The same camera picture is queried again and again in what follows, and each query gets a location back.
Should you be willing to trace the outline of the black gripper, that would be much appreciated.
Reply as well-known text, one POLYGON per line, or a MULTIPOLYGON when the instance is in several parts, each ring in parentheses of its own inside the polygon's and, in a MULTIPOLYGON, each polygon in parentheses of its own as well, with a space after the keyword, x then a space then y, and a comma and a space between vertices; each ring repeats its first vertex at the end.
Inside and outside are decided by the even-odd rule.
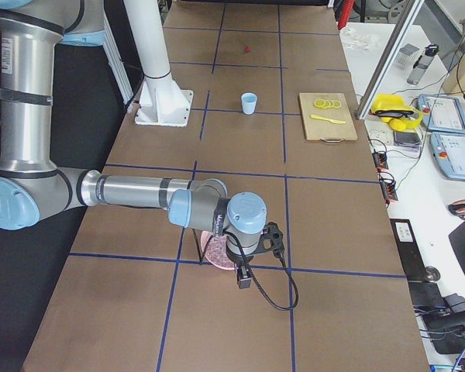
POLYGON ((236 268, 236 279, 239 289, 247 289, 251 286, 252 275, 249 269, 246 267, 250 264, 250 261, 254 258, 254 255, 246 255, 242 257, 232 251, 227 251, 226 256, 233 262, 236 268))

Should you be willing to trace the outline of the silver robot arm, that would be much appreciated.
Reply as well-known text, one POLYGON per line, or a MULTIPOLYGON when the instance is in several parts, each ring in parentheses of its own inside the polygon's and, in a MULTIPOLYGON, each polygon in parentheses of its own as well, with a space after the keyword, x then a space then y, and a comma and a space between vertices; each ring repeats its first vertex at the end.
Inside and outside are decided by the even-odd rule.
POLYGON ((0 228, 17 230, 78 206, 160 208, 170 222, 226 238, 240 288, 256 278, 267 207, 251 192, 228 196, 217 179, 104 175, 50 159, 54 49, 105 41, 101 1, 0 1, 2 36, 0 228))

